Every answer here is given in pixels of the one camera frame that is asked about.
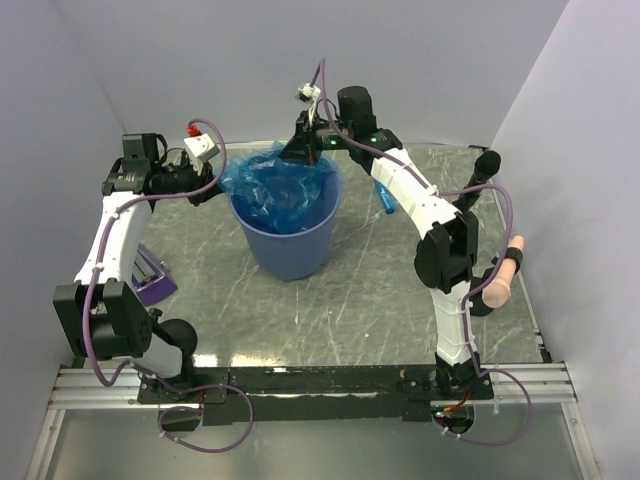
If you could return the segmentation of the blue plastic trash bin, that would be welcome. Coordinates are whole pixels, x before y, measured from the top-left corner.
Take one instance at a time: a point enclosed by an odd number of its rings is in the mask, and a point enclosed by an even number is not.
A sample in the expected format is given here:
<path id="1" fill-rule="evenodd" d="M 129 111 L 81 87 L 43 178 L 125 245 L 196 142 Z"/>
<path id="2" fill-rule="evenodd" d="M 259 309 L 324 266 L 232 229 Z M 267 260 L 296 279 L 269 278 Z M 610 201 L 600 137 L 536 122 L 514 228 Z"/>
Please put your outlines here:
<path id="1" fill-rule="evenodd" d="M 284 282 L 314 274 L 328 258 L 337 212 L 342 200 L 342 181 L 332 176 L 326 181 L 320 206 L 311 218 L 317 223 L 309 230 L 294 234 L 272 234 L 248 224 L 237 213 L 229 198 L 231 211 L 241 225 L 251 253 L 258 265 Z"/>

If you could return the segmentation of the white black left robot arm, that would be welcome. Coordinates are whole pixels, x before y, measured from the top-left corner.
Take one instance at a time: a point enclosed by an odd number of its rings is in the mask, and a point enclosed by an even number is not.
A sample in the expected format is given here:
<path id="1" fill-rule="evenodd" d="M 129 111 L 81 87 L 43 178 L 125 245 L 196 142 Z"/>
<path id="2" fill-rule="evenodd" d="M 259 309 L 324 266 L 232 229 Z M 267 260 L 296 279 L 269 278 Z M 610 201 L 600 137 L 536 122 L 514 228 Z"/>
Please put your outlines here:
<path id="1" fill-rule="evenodd" d="M 158 201 L 186 198 L 198 206 L 221 192 L 219 173 L 210 163 L 227 155 L 221 136 L 189 124 L 184 144 L 180 163 L 170 164 L 162 135 L 123 136 L 123 154 L 101 186 L 101 219 L 87 259 L 74 280 L 53 294 L 73 354 L 90 362 L 103 385 L 115 381 L 104 376 L 101 362 L 117 360 L 161 378 L 162 390 L 176 402 L 189 400 L 197 390 L 192 362 L 197 334 L 187 321 L 160 321 L 143 305 L 133 267 Z"/>

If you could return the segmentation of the blue plastic trash bag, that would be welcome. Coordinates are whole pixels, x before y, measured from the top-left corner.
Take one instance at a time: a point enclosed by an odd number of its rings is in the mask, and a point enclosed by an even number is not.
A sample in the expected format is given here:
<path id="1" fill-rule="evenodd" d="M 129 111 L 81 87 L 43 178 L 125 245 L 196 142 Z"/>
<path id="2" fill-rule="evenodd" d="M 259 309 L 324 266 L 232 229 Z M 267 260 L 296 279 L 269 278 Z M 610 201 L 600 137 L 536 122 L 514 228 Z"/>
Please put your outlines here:
<path id="1" fill-rule="evenodd" d="M 279 154 L 278 141 L 250 155 L 232 157 L 219 181 L 237 213 L 256 229 L 294 234 L 317 223 L 311 218 L 320 206 L 326 181 L 340 176 L 335 162 L 323 156 L 315 165 L 290 163 Z"/>

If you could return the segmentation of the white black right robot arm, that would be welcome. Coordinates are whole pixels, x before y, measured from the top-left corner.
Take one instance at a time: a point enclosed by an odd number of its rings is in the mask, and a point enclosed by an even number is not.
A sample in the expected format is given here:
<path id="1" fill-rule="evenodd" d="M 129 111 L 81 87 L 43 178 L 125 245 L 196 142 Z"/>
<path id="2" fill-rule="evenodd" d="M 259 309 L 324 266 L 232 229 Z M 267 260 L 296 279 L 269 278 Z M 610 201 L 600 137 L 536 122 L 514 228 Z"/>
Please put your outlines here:
<path id="1" fill-rule="evenodd" d="M 296 120 L 281 159 L 315 164 L 324 151 L 345 150 L 406 212 L 420 236 L 414 268 L 429 289 L 435 309 L 435 382 L 444 396 L 462 396 L 471 386 L 473 364 L 478 359 L 464 299 L 477 260 L 477 218 L 441 198 L 398 137 L 378 126 L 366 88 L 350 86 L 339 91 L 336 120 L 319 115 L 319 107 L 328 104 L 319 87 L 307 83 L 295 96 L 306 108 Z"/>

